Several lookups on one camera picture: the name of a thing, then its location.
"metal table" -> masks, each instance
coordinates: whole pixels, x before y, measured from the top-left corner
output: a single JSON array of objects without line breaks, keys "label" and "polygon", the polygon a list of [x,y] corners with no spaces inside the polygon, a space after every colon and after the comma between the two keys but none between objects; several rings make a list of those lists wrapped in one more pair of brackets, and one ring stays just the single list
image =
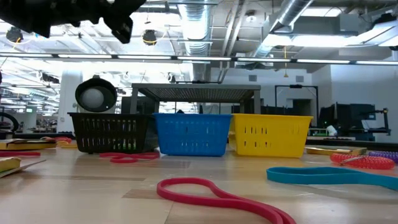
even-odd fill
[{"label": "metal table", "polygon": [[260,85],[133,83],[131,87],[131,114],[137,112],[138,92],[155,101],[156,113],[161,101],[240,103],[240,113],[244,113],[244,102],[254,96],[254,113],[261,114]]}]

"yellow basket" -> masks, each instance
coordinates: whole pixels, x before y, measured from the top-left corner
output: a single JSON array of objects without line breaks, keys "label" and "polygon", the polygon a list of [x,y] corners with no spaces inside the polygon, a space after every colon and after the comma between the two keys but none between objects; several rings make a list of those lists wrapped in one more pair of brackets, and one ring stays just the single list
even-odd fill
[{"label": "yellow basket", "polygon": [[242,156],[303,155],[311,116],[234,114],[229,145]]}]

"blue basket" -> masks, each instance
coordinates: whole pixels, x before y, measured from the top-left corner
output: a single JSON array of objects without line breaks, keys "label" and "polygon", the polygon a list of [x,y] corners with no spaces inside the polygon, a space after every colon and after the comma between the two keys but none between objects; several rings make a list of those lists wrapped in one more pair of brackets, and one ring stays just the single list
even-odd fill
[{"label": "blue basket", "polygon": [[222,156],[230,114],[154,114],[160,152],[173,156]]}]

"black basket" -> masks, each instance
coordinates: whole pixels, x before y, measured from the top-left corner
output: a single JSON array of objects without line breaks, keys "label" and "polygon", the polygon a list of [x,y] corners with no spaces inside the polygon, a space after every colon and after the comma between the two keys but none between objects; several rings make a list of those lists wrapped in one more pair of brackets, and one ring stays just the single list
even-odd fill
[{"label": "black basket", "polygon": [[155,118],[146,114],[68,113],[81,152],[151,152],[159,146]]}]

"air duct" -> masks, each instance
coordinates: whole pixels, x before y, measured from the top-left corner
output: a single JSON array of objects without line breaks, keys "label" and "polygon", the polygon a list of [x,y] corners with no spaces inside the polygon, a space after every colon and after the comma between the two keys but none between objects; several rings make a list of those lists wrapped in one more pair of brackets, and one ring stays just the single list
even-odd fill
[{"label": "air duct", "polygon": [[[182,32],[185,40],[187,54],[190,56],[209,55],[209,43],[202,42],[208,40],[210,36],[210,6],[201,4],[179,5],[178,9],[182,17]],[[193,81],[210,81],[210,64],[192,64]]]},{"label": "air duct", "polygon": [[282,3],[277,17],[269,21],[267,27],[263,28],[265,39],[262,44],[251,55],[252,57],[266,57],[274,46],[267,43],[267,36],[270,33],[291,33],[293,31],[294,22],[301,14],[311,5],[313,0],[285,0]]}]

